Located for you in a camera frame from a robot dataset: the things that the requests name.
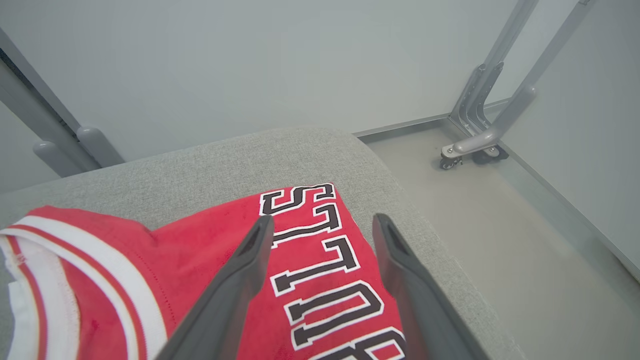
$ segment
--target black letter with white outline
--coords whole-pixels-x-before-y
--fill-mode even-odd
[[[276,297],[289,293],[296,289],[296,284],[309,281],[326,274],[343,270],[344,272],[352,272],[360,268],[360,263],[356,257],[351,242],[346,235],[335,238],[325,239],[322,241],[324,251],[335,251],[338,258],[334,260],[324,261],[319,264],[308,266],[299,270],[290,272],[285,270],[279,274],[272,276],[271,286]]]
[[[342,229],[342,220],[340,219],[340,213],[338,213],[338,205],[334,202],[318,205],[313,208],[313,212],[314,216],[318,216],[320,214],[324,215],[324,220],[313,225],[297,226],[273,233],[273,244],[271,245],[271,248],[275,249],[278,247],[279,243],[283,243],[285,241],[319,233],[332,233]]]
[[[291,189],[291,199],[278,206],[275,206],[275,199],[284,196],[284,190],[277,190],[271,193],[263,193],[260,196],[260,216],[277,215],[285,213],[289,210],[301,208],[306,202],[307,191],[313,189],[324,188],[323,193],[314,195],[314,202],[321,199],[335,199],[335,190],[333,184],[320,184],[315,186],[296,186]]]
[[[395,327],[387,327],[351,340],[337,348],[318,354],[309,360],[378,360],[373,352],[389,345],[395,346],[400,353],[393,357],[392,360],[405,358],[406,341],[404,340],[403,333]]]
[[[302,323],[291,331],[293,349],[299,350],[313,344],[314,340],[323,338],[339,329],[354,323],[362,322],[382,314],[385,304],[371,285],[363,280],[317,294],[307,300],[298,299],[285,305],[284,309],[289,323],[304,320],[305,315],[335,304],[360,297],[364,304],[341,311],[333,316],[314,323]]]

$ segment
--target white stripe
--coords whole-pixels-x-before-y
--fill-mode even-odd
[[[105,296],[107,296],[107,299],[109,299],[109,301],[115,308],[116,313],[118,314],[120,323],[122,324],[122,328],[124,330],[125,341],[127,342],[127,359],[136,360],[138,358],[138,342],[136,341],[136,330],[133,327],[131,315],[127,311],[127,307],[125,306],[124,301],[122,301],[122,299],[118,295],[118,292],[96,269],[91,267],[91,265],[89,265],[83,259],[79,258],[74,253],[30,231],[9,228],[0,230],[0,233],[5,235],[19,236],[21,238],[31,240],[43,247],[46,247],[59,257],[67,260],[69,263],[80,269],[80,271],[82,271],[85,275],[87,275],[87,277],[89,277],[89,279],[91,279],[100,288],[100,290],[102,290]]]
[[[156,358],[167,340],[162,313],[145,278],[126,256],[89,232],[62,221],[28,216],[16,224],[45,231],[102,265],[120,283],[136,308],[145,335],[147,359]]]
[[[14,319],[13,340],[7,360],[30,360],[38,358],[40,337],[38,309],[29,281],[15,262],[9,240],[0,235],[0,249],[4,254],[4,265],[16,280],[9,284],[9,301]]]
[[[80,345],[80,316],[76,297],[58,256],[24,238],[17,238],[25,264],[40,289],[47,317],[47,357],[75,359]]]

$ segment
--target red garment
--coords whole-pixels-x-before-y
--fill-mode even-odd
[[[400,359],[395,300],[332,184],[222,204],[149,231],[51,206],[0,231],[20,359],[153,359],[261,215],[274,242],[238,359]]]

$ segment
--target gray fabric surface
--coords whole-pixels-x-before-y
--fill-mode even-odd
[[[512,337],[360,140],[329,129],[279,129],[153,156],[0,195],[0,226],[50,204],[136,220],[153,230],[203,209],[266,190],[333,182],[373,245],[373,214],[388,214],[493,359],[522,359]],[[0,319],[11,318],[2,284]],[[12,322],[0,325],[6,354]]]

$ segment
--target gray floor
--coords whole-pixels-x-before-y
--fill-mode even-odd
[[[640,359],[640,284],[512,158],[440,170],[449,126],[370,142],[529,359]]]

